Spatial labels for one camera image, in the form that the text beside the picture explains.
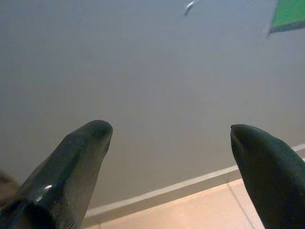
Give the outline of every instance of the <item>tiled floor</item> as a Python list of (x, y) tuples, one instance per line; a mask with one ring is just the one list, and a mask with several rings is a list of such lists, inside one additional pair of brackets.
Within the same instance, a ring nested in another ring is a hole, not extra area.
[(240, 179), (90, 229), (143, 228), (263, 229), (264, 227)]

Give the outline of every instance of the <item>dark green pointed object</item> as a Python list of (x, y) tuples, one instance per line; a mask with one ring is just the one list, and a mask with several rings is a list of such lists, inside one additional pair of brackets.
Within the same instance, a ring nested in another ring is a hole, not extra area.
[(304, 229), (305, 162), (285, 142), (250, 125), (233, 125), (231, 144), (265, 228)]
[(269, 33), (305, 28), (305, 0), (279, 0)]

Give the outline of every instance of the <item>green paper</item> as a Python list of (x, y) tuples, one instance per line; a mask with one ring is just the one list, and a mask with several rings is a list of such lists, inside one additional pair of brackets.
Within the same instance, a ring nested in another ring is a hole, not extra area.
[(305, 28), (305, 0), (279, 0), (270, 33)]

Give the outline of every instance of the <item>gray wall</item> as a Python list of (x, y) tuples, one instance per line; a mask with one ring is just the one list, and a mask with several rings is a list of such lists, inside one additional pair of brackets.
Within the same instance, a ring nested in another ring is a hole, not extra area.
[(114, 128), (91, 207), (235, 164), (230, 125), (305, 142), (305, 30), (276, 0), (3, 0), (0, 168), (23, 182), (93, 119)]

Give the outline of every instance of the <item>tile grout line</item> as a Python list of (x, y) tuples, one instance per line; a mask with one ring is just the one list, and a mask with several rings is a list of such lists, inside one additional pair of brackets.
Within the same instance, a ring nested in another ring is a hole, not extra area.
[(253, 229), (255, 229), (255, 227), (254, 227), (252, 221), (250, 220), (250, 218), (249, 218), (248, 214), (246, 213), (245, 209), (243, 208), (243, 206), (241, 205), (241, 203), (240, 203), (239, 200), (237, 199), (237, 196), (236, 196), (235, 193), (233, 192), (231, 186), (230, 186), (228, 183), (227, 183), (227, 186), (228, 186), (228, 188), (229, 188), (231, 194), (233, 195), (234, 199), (236, 200), (238, 206), (241, 208), (241, 210), (243, 211), (244, 215), (246, 216), (246, 218), (247, 218), (248, 222), (250, 223), (251, 227), (252, 227)]

